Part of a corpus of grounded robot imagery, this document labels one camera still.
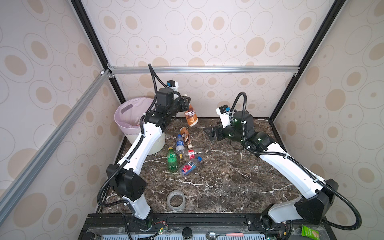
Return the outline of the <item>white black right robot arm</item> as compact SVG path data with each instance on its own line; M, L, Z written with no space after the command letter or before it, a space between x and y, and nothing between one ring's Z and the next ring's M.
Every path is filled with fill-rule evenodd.
M274 167L299 190L300 197L270 205L263 211L260 216L262 228L271 231L280 223L296 220L313 225L324 223L345 231L360 228L362 217L357 208L338 192L337 182L316 175L285 152L271 136L256 132L254 118L246 110L247 100L247 94L240 92L231 107L223 105L217 108L221 123L204 131L212 141L228 139L241 144L244 150ZM335 198L342 200L353 212L356 219L354 224L343 226L325 219Z

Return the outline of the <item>crushed bottle pink label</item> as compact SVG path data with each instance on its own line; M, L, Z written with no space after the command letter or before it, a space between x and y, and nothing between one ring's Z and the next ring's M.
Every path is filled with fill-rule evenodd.
M194 159L190 159L188 162L181 165L179 172L181 176L185 177L191 173L194 173L198 167L201 166L203 162L202 157L197 157Z

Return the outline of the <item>clear bottle red label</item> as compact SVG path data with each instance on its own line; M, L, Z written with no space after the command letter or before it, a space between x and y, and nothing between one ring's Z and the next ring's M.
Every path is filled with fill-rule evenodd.
M197 159L198 157L203 158L204 155L205 155L205 152L203 148L193 148L190 150L185 150L180 154L177 154L177 157L179 157L181 160L191 160L191 159Z

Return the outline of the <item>brown Nescafe bottle front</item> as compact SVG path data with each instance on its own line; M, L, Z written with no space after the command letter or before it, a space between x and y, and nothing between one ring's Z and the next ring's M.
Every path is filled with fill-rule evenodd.
M189 104L188 109L184 112L184 114L190 127L195 126L198 123L198 116L191 104Z

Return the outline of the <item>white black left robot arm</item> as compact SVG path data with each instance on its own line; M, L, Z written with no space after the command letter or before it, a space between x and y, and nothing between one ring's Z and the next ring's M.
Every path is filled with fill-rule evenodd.
M140 133L129 151L115 165L107 168L107 180L100 188L97 203L102 208L128 204L134 222L147 231L153 224L153 211L146 201L146 182L141 169L158 138L177 113L189 109L191 99L175 91L176 83L168 81L155 90L155 97L139 120Z

